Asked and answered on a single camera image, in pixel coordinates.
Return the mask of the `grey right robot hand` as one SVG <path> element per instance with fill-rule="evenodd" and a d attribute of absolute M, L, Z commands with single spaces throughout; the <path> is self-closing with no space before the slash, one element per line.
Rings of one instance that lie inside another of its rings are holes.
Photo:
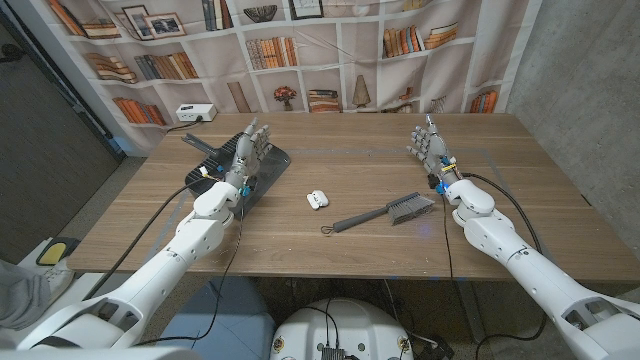
<path fill-rule="evenodd" d="M 426 124 L 415 127 L 411 133 L 412 145 L 406 149 L 422 163 L 431 189 L 439 185 L 447 188 L 461 180 L 462 175 L 432 116 L 426 114 L 425 117 Z"/>

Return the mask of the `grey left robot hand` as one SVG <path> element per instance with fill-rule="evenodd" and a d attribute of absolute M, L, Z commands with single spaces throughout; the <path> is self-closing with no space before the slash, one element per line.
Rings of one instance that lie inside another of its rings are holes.
<path fill-rule="evenodd" d="M 260 163 L 272 149 L 268 125 L 260 127 L 258 118 L 254 117 L 238 138 L 235 155 L 225 182 L 237 189 L 241 188 L 248 177 L 255 175 Z"/>

